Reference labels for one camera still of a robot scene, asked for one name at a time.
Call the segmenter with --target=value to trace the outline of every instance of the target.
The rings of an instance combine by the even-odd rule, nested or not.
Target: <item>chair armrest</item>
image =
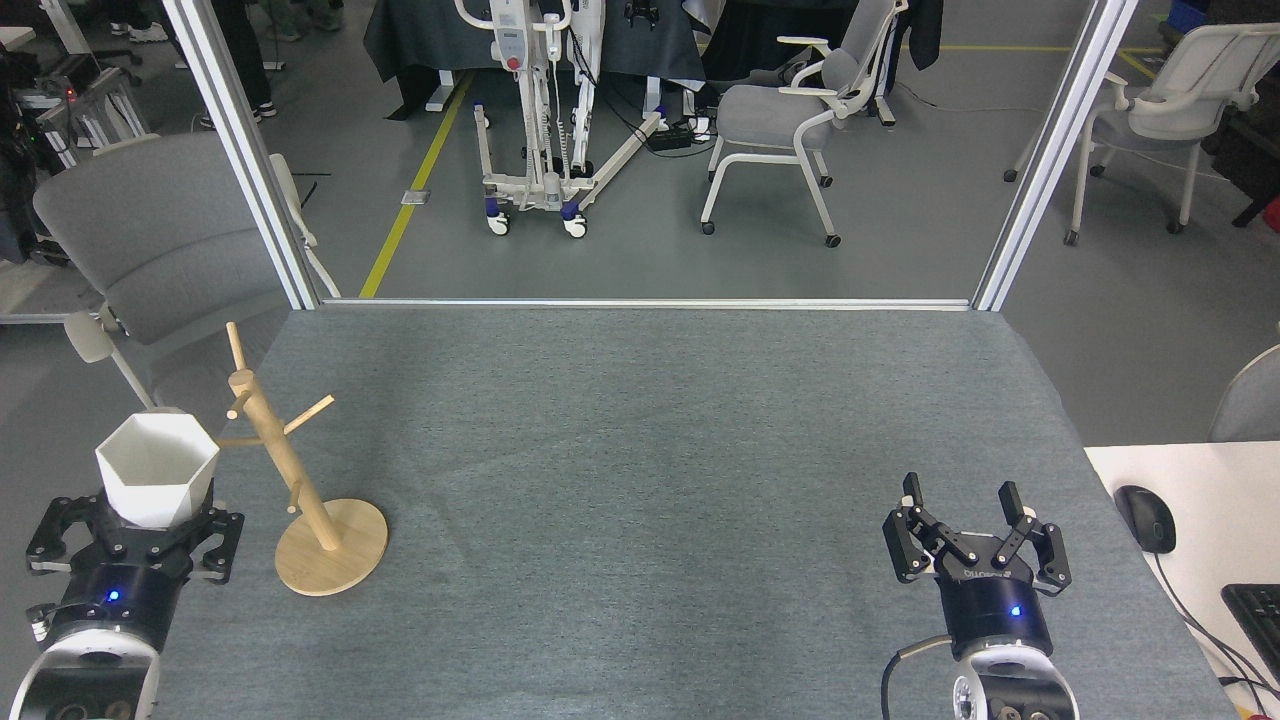
[[[1124,96],[1124,88],[1129,87],[1129,82],[1128,81],[1125,81],[1123,77],[1120,77],[1120,76],[1117,76],[1115,73],[1110,73],[1110,72],[1107,74],[1102,76],[1102,79],[1105,79],[1108,83],[1111,83],[1111,91],[1112,91],[1112,95],[1115,96],[1112,104],[1115,105],[1116,110],[1128,110],[1128,109],[1133,108],[1133,100],[1129,100],[1128,97]]]
[[[831,55],[831,47],[827,41],[820,37],[805,37],[797,35],[780,35],[778,42],[782,45],[808,45],[817,50],[823,58]]]
[[[778,88],[778,92],[783,95],[808,95],[809,97],[836,97],[837,95],[840,95],[835,90],[827,90],[826,87],[783,86]]]
[[[840,94],[835,90],[827,90],[826,87],[780,87],[778,92],[783,95],[803,95],[805,97],[817,97],[827,104],[827,108],[836,113],[836,117],[841,120],[849,117],[849,108],[840,100]]]

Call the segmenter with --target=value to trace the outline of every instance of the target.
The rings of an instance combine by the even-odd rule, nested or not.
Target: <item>dark table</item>
[[[155,717],[878,717],[890,655],[943,632],[881,523],[1061,525],[1044,601],[1087,719],[1234,717],[996,314],[325,307],[260,377],[321,496],[380,506],[390,546],[342,594],[293,594],[292,516],[261,448],[225,451],[234,575],[191,584]],[[951,717],[946,650],[895,675],[896,720]]]

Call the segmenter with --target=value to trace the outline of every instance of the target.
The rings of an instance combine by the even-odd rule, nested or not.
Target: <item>black equipment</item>
[[[933,573],[942,594],[951,656],[960,662],[954,703],[957,720],[1076,720],[1070,688],[1050,662],[1053,643],[1037,592],[1053,597],[1071,583],[1061,529],[1025,507],[1018,486],[1000,486],[1010,532],[991,534],[951,529],[924,509],[920,480],[908,473],[902,501],[884,519],[884,541],[902,583]],[[1039,569],[1018,551],[1027,541]],[[887,717],[886,669],[882,710]]]
[[[68,561],[63,536],[77,523],[92,541]],[[55,498],[27,547],[27,566],[35,575],[61,571],[70,579],[59,603],[27,611],[44,652],[10,717],[148,717],[178,593],[191,578],[230,579],[243,523],[243,515],[212,506],[211,487],[189,520],[161,529],[129,525],[105,492]],[[191,556],[214,536],[221,542],[201,556],[197,570]]]

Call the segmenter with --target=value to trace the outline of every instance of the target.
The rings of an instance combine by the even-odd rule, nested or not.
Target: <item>black cable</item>
[[[1208,642],[1213,643],[1213,647],[1216,647],[1219,652],[1221,652],[1222,656],[1226,657],[1226,660],[1231,664],[1233,667],[1235,667],[1235,670],[1240,674],[1240,676],[1248,678],[1248,673],[1245,673],[1244,667],[1240,666],[1240,662],[1243,662],[1254,675],[1258,676],[1258,679],[1265,679],[1266,675],[1260,673],[1257,666],[1254,666],[1248,657],[1245,657],[1243,653],[1240,653],[1240,651],[1235,650],[1234,647],[1220,641],[1217,635],[1210,633],[1204,628],[1204,625],[1201,625],[1199,620],[1192,616],[1190,611],[1187,610],[1187,606],[1183,605],[1181,598],[1179,598],[1178,593],[1174,591],[1172,583],[1169,582],[1169,575],[1165,574],[1165,566],[1160,562],[1160,553],[1153,552],[1152,555],[1156,556],[1156,571],[1160,573],[1160,579],[1165,583],[1165,589],[1169,592],[1169,597],[1171,597],[1174,600],[1174,605],[1178,606],[1178,614],[1181,615],[1183,621],[1187,623],[1190,628],[1196,629],[1199,634],[1204,635],[1208,639]],[[1253,685],[1253,683],[1248,683],[1248,687],[1249,687],[1249,694],[1253,696],[1253,702],[1258,708],[1258,715],[1266,715],[1266,708],[1262,707],[1262,698],[1258,696],[1257,688]]]
[[[644,113],[644,110],[639,105],[632,102],[631,99],[623,95],[622,91],[618,90],[613,83],[609,83],[608,86],[602,85],[599,78],[591,74],[590,64],[586,61],[586,56],[582,54],[582,46],[577,41],[577,33],[573,32],[572,28],[570,28],[568,36],[570,40],[573,42],[573,58],[577,60],[579,67],[581,68],[580,72],[582,73],[582,77],[585,77],[588,82],[595,86],[595,90],[600,91],[598,97],[602,101],[604,101],[605,108],[608,108],[620,120],[622,120],[622,124],[627,126],[631,129],[631,135],[640,141],[640,147],[644,147],[646,152],[649,152],[654,158],[678,159],[678,158],[692,158],[694,155],[701,155],[703,152],[712,150],[714,143],[708,145],[707,147],[703,147],[696,152],[685,152],[681,155],[662,155],[653,147],[649,147],[648,138],[645,137],[644,131],[640,129],[640,126],[632,124],[631,120],[626,118],[626,115],[620,113],[618,109],[613,106],[613,102],[609,102],[609,99],[604,95],[604,90],[609,90],[611,92],[621,97],[627,105],[631,105],[631,108],[634,108],[636,111]]]
[[[1277,700],[1280,700],[1280,691],[1277,691],[1276,688],[1272,688],[1271,685],[1268,685],[1266,683],[1260,683],[1260,682],[1254,680],[1253,678],[1231,678],[1231,676],[1225,676],[1225,678],[1219,678],[1217,683],[1220,685],[1222,685],[1224,688],[1229,687],[1229,685],[1234,685],[1236,683],[1245,683],[1245,684],[1253,685],[1256,688],[1267,691],[1268,693],[1271,693],[1272,696],[1275,696]]]
[[[902,650],[893,653],[893,657],[888,660],[888,665],[884,666],[884,674],[881,675],[881,719],[890,720],[888,717],[888,679],[893,674],[893,669],[897,664],[911,657],[918,652],[924,652],[932,647],[938,647],[940,644],[947,644],[951,642],[951,635],[933,635],[927,641],[920,641],[915,644],[909,644]]]

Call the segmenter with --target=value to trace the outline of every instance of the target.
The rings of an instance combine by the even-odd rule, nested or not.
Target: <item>round wooden base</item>
[[[275,571],[296,593],[339,593],[374,571],[387,550],[387,519],[364,500],[342,498],[324,503],[342,546],[325,550],[303,515],[289,524],[275,546]]]

